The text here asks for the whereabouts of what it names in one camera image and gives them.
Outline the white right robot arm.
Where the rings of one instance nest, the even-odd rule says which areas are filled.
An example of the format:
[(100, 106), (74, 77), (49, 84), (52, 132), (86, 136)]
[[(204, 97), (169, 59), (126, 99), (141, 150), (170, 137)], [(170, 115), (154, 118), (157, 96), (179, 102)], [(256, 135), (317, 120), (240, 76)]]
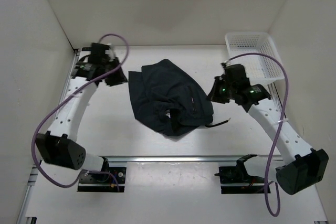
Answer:
[(235, 101), (263, 128), (273, 141), (282, 161), (248, 154), (236, 162), (236, 177), (247, 182), (253, 177), (276, 182), (282, 190), (294, 195), (318, 182), (324, 176), (329, 157), (325, 150), (315, 150), (284, 120), (269, 92), (261, 85), (250, 85), (245, 79), (241, 86), (216, 76), (207, 99), (216, 103)]

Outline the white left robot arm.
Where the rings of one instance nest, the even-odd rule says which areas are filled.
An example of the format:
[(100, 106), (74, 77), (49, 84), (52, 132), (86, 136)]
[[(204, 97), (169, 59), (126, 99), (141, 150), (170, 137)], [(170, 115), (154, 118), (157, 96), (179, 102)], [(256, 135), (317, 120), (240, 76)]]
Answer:
[(54, 121), (45, 133), (34, 133), (31, 154), (37, 167), (39, 153), (47, 164), (92, 171), (98, 182), (108, 180), (110, 169), (105, 166), (105, 158), (89, 154), (76, 141), (82, 117), (99, 83), (103, 81), (111, 87), (126, 83), (121, 66), (117, 57), (108, 56), (75, 64), (65, 99), (49, 113), (55, 116)]

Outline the dark navy shorts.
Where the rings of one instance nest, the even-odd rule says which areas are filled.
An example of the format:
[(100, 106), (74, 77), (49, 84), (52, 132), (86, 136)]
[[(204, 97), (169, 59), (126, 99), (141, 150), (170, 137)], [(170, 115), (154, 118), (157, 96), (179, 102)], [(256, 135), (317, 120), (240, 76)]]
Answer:
[(213, 122), (213, 105), (202, 87), (168, 59), (129, 71), (129, 96), (135, 119), (168, 138), (229, 121)]

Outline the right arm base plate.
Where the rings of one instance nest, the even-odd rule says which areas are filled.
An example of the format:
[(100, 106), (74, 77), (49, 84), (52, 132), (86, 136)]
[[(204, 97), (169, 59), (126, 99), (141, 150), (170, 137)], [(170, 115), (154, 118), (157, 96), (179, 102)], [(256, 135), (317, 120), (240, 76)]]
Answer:
[(243, 178), (235, 166), (220, 166), (214, 176), (219, 178), (222, 195), (263, 194), (264, 179), (261, 177)]

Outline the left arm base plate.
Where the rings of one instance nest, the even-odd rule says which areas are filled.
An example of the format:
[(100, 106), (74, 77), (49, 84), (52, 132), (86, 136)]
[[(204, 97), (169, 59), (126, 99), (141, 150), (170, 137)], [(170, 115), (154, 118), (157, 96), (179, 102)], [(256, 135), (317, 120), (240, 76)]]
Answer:
[(127, 175), (126, 164), (110, 164), (109, 174), (87, 173), (81, 175), (77, 192), (82, 193), (123, 193)]

